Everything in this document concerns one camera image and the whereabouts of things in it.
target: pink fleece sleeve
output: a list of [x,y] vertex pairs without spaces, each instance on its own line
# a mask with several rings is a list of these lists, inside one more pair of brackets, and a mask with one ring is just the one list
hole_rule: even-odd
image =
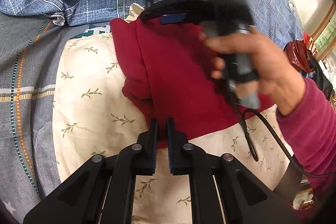
[[[277,111],[277,121],[294,155],[313,174],[336,172],[336,113],[315,82],[305,79],[302,101],[289,115]],[[322,195],[333,176],[308,178],[314,194]]]

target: person's arm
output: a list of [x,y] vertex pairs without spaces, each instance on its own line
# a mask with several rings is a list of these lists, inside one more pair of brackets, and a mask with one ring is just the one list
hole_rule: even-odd
[[[298,161],[310,173],[336,171],[336,113],[316,84],[304,80],[275,43],[255,29],[251,34],[200,38],[219,53],[249,54],[260,76],[259,90],[277,104],[280,130]],[[212,77],[219,79],[224,61],[216,58],[214,65]],[[315,194],[323,193],[332,179],[309,178]]]

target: black cable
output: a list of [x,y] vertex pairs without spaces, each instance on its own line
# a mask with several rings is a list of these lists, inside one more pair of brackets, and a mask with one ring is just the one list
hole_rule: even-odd
[[[263,123],[264,125],[267,127],[267,129],[269,130],[269,132],[272,134],[273,138],[276,140],[276,142],[278,143],[278,145],[280,146],[280,148],[282,149],[282,151],[285,153],[285,155],[287,156],[287,158],[290,160],[291,163],[294,164],[294,166],[304,175],[306,175],[307,177],[311,177],[311,178],[323,178],[323,177],[327,177],[327,176],[333,176],[333,175],[336,175],[336,173],[328,173],[328,174],[322,174],[322,175],[314,175],[314,174],[311,174],[311,173],[308,173],[306,172],[305,170],[303,170],[300,166],[300,163],[298,163],[298,161],[296,161],[291,155],[290,153],[288,152],[287,148],[284,146],[284,144],[282,143],[282,141],[280,140],[280,138],[278,137],[278,135],[276,134],[276,132],[274,131],[274,129],[272,128],[272,126],[269,124],[269,122],[265,119],[265,117],[263,115],[261,115],[259,112],[257,112],[256,110],[254,109],[247,109],[243,112],[243,114],[241,115],[241,121],[243,122],[244,124],[244,127],[247,127],[246,126],[246,122],[245,122],[245,114],[247,112],[252,112],[254,113]],[[246,135],[245,133],[245,138],[246,140],[248,141],[247,143],[249,144],[252,143],[252,140],[248,135]]]

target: orange dotted stripe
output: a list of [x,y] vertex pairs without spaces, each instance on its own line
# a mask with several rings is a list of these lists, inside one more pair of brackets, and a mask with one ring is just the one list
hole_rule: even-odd
[[[50,26],[51,26],[51,21],[48,22],[48,24],[44,27],[42,32],[46,32],[49,29]],[[40,35],[38,34],[34,38],[33,42],[36,42],[39,39],[40,39]],[[22,148],[24,158],[26,159],[26,162],[29,166],[29,169],[30,169],[32,175],[35,176],[33,163],[29,158],[27,148],[26,148],[26,145],[25,145],[24,139],[23,139],[21,112],[20,112],[20,88],[21,88],[21,81],[22,81],[22,69],[23,69],[23,65],[24,65],[24,62],[25,62],[25,57],[26,57],[26,48],[23,50],[23,52],[21,54],[19,68],[18,68],[18,74],[17,74],[17,86],[16,86],[17,93],[16,93],[16,96],[15,96],[15,100],[16,100],[16,124],[17,124],[17,133],[18,133],[18,136],[19,136],[19,142],[20,142],[20,145],[21,145],[21,148]]]

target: hand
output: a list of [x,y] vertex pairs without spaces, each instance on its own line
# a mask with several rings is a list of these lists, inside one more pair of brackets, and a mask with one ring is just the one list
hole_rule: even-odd
[[[260,76],[260,93],[270,95],[281,114],[287,115],[301,101],[305,93],[305,82],[273,41],[254,28],[250,32],[251,34],[234,33],[209,39],[202,33],[200,38],[205,40],[210,49],[219,53],[249,54],[252,65]],[[216,57],[214,65],[216,70],[212,71],[211,76],[219,79],[225,66],[224,60]]]

